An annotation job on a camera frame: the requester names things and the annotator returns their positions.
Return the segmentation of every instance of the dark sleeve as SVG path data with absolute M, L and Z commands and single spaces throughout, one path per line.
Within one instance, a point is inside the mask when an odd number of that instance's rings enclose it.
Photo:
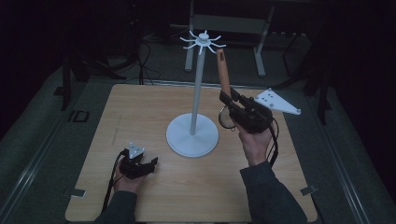
M 137 195 L 129 191 L 117 191 L 107 209 L 93 223 L 95 224 L 134 224 L 134 210 Z
M 303 209 L 276 179 L 268 161 L 242 169 L 240 173 L 247 188 L 253 223 L 307 223 Z

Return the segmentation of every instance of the background desk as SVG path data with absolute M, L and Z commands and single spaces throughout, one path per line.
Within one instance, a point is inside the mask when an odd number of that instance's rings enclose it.
M 262 90 L 240 90 L 254 96 Z M 219 141 L 209 154 L 184 158 L 167 144 L 170 121 L 191 112 L 193 88 L 116 85 L 108 98 L 76 189 L 87 190 L 84 198 L 72 198 L 66 210 L 70 221 L 90 221 L 100 215 L 108 179 L 118 153 L 130 141 L 144 147 L 143 162 L 158 157 L 155 174 L 149 175 L 139 192 L 136 221 L 143 222 L 248 222 L 248 200 L 239 170 L 248 166 L 237 133 L 217 122 L 223 106 L 219 89 L 203 88 L 199 113 L 218 125 Z M 274 165 L 278 179 L 291 191 L 308 220 L 317 218 L 306 187 L 288 127 L 281 113 L 279 156 Z

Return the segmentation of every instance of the white bracket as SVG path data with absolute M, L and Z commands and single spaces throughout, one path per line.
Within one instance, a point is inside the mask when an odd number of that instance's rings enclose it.
M 301 114 L 301 109 L 297 109 L 293 105 L 289 104 L 282 97 L 271 90 L 271 88 L 257 95 L 254 98 L 254 101 L 271 110 L 278 110 L 294 115 Z
M 130 142 L 129 143 L 129 159 L 133 159 L 137 156 L 139 156 L 140 154 L 143 154 L 143 152 L 145 152 L 145 149 L 142 147 L 137 147 L 134 145 L 134 143 Z

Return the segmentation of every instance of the person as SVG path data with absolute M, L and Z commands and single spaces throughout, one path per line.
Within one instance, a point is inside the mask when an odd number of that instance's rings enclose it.
M 247 190 L 247 201 L 252 223 L 307 223 L 306 215 L 288 189 L 280 183 L 267 160 L 267 148 L 272 135 L 269 129 L 262 133 L 248 133 L 238 123 L 248 167 L 240 170 Z M 117 167 L 114 195 L 94 223 L 134 223 L 137 191 L 146 178 L 121 178 Z

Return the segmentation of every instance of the white pole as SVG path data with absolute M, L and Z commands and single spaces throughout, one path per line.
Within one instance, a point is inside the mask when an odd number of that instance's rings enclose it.
M 204 63 L 205 63 L 205 52 L 206 48 L 202 48 L 202 52 L 198 54 L 197 59 L 197 71 L 195 75 L 195 91 L 194 91 L 194 102 L 192 105 L 192 115 L 191 115 L 191 128 L 190 134 L 195 135 L 195 127 L 197 122 L 197 114 L 198 114 L 198 105 L 201 95 L 201 84 L 202 84 L 202 76 L 204 72 Z

